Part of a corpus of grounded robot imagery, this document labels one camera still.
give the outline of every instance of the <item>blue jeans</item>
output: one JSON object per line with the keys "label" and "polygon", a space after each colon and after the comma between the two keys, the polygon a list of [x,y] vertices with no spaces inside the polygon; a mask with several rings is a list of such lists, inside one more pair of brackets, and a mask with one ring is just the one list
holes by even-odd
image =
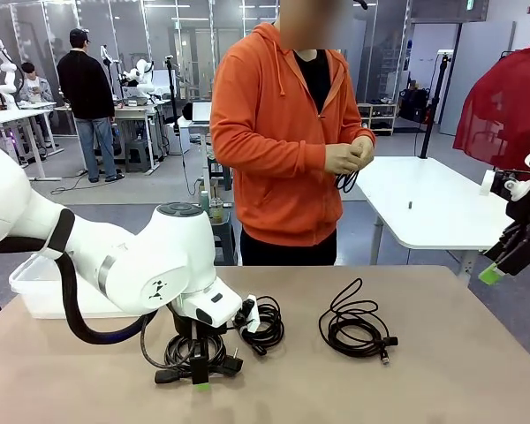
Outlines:
{"label": "blue jeans", "polygon": [[104,161],[106,178],[116,176],[116,164],[114,164],[114,146],[112,138],[112,127],[107,117],[101,119],[74,119],[77,124],[82,153],[88,168],[88,179],[98,178],[98,165],[95,156],[95,134]]}

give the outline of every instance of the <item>door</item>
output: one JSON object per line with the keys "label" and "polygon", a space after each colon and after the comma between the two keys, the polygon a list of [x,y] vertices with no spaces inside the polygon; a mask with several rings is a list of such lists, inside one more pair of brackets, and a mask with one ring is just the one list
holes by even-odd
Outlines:
{"label": "door", "polygon": [[501,54],[511,49],[515,26],[513,21],[462,25],[440,133],[456,134],[467,95],[473,85],[498,62]]}

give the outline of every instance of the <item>white plastic bin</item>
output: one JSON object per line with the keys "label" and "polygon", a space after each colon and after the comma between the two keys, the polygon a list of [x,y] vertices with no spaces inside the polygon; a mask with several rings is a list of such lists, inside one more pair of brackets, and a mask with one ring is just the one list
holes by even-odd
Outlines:
{"label": "white plastic bin", "polygon": [[[130,316],[107,300],[77,273],[79,309],[85,318]],[[36,254],[10,275],[11,290],[21,295],[37,319],[64,319],[61,274],[54,261]]]}

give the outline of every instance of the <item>red cloth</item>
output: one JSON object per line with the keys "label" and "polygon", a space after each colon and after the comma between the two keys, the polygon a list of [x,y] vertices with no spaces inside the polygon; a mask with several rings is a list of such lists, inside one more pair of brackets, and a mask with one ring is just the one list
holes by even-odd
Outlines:
{"label": "red cloth", "polygon": [[528,170],[530,49],[510,54],[477,81],[467,96],[453,147],[503,170]]}

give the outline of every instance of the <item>black sweater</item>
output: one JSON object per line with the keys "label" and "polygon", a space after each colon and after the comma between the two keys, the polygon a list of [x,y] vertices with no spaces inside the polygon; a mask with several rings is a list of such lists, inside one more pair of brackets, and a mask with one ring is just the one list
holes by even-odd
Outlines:
{"label": "black sweater", "polygon": [[112,92],[102,66],[84,51],[71,50],[57,65],[59,83],[80,119],[114,116]]}

